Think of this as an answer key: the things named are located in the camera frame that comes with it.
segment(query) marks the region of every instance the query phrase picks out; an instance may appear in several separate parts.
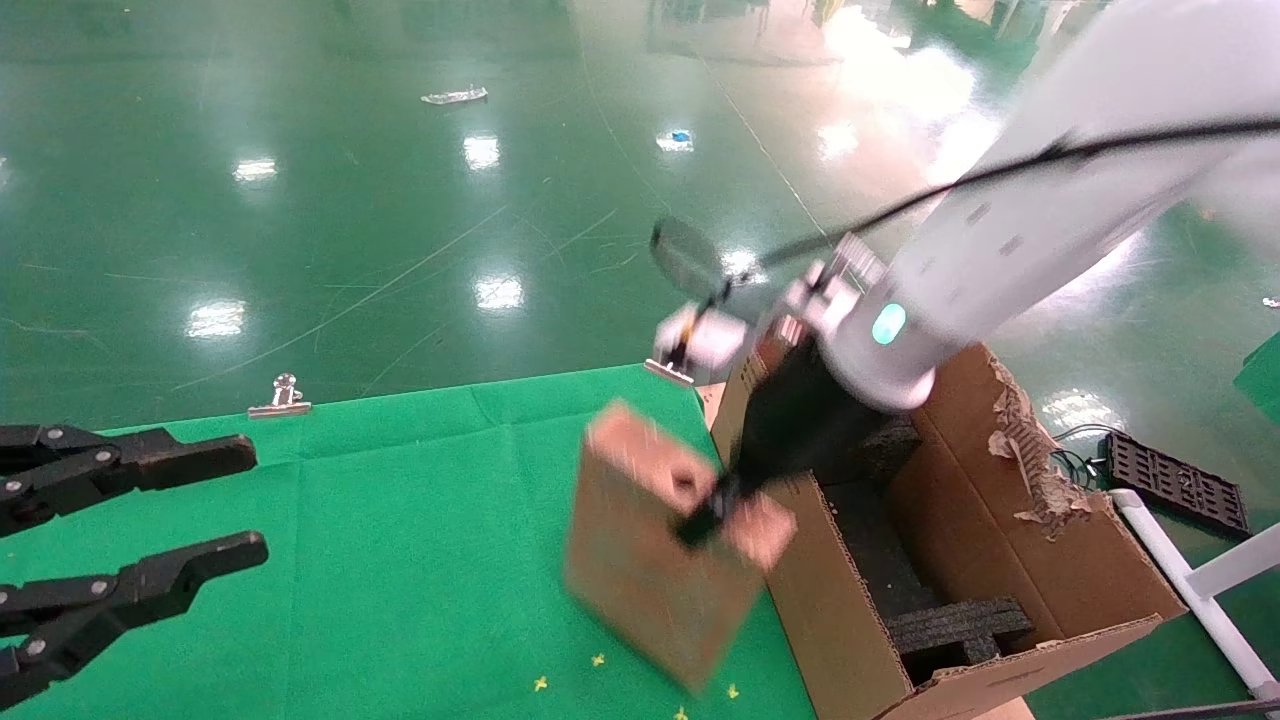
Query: green epoxy floor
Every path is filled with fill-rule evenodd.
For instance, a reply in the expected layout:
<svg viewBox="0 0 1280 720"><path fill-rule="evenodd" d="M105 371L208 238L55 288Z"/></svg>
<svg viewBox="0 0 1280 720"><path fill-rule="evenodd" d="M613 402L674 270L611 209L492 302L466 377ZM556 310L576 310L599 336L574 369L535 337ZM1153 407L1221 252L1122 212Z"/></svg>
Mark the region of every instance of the green epoxy floor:
<svg viewBox="0 0 1280 720"><path fill-rule="evenodd" d="M733 265L950 179L1102 6L0 0L0 421L237 413L285 370L325 402L636 363L682 300L654 218ZM1050 428L1123 423L1262 528L1280 427L1231 378L1280 273L1229 236L1179 208L992 345ZM1228 547L1167 527L1193 564ZM1275 573L1224 598L1274 667L1277 598ZM1032 705L1242 697L1181 619Z"/></svg>

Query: open cardboard box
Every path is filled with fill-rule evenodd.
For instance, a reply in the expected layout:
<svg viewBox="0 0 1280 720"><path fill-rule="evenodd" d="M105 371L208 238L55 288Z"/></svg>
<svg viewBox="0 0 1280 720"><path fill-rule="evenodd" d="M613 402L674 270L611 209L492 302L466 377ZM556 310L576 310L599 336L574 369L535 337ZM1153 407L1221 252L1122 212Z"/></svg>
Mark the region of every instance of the open cardboard box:
<svg viewBox="0 0 1280 720"><path fill-rule="evenodd" d="M777 347L756 348L724 386L712 425L722 459L741 433L751 387L777 357ZM1010 391L1025 398L1011 383L983 345L941 368L913 414L923 442L884 501L916 571L947 601L1018 598L1036 630L1014 655L913 687L818 484L771 491L799 532L768 587L819 720L968 720L1185 612L1105 495L1084 498L1052 541L1044 525L1015 516L1034 507L1025 464L988 445L1002 429L997 401ZM1048 437L1034 418L1023 424L1020 432Z"/></svg>

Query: teal indicator light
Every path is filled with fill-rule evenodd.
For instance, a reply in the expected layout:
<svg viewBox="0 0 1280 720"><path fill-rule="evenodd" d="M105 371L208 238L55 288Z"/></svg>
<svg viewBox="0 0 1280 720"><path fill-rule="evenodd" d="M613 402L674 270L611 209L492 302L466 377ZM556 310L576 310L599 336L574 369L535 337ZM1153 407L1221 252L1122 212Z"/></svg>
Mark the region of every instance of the teal indicator light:
<svg viewBox="0 0 1280 720"><path fill-rule="evenodd" d="M872 323L872 338L881 345L888 345L893 342L905 324L906 310L897 302L890 302Z"/></svg>

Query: black plastic crate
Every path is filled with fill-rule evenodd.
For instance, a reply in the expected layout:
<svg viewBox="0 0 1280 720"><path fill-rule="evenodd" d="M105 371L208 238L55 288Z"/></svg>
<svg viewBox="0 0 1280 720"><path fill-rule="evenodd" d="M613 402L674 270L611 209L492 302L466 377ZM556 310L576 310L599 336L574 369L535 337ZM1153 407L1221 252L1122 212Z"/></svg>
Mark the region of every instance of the black plastic crate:
<svg viewBox="0 0 1280 720"><path fill-rule="evenodd" d="M1098 446L1112 487L1132 489L1144 502L1224 536L1251 537L1239 486L1121 433L1107 433Z"/></svg>

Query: cardboard hole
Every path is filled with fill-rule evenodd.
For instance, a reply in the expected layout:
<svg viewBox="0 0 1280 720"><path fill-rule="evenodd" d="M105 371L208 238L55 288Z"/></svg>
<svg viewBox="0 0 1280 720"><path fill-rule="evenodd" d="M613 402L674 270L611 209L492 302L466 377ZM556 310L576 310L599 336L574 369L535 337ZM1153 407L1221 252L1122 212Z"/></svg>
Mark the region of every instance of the cardboard hole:
<svg viewBox="0 0 1280 720"><path fill-rule="evenodd" d="M671 474L671 487L676 488L676 495L692 497L694 492L698 491L698 482L689 473L676 470Z"/></svg>

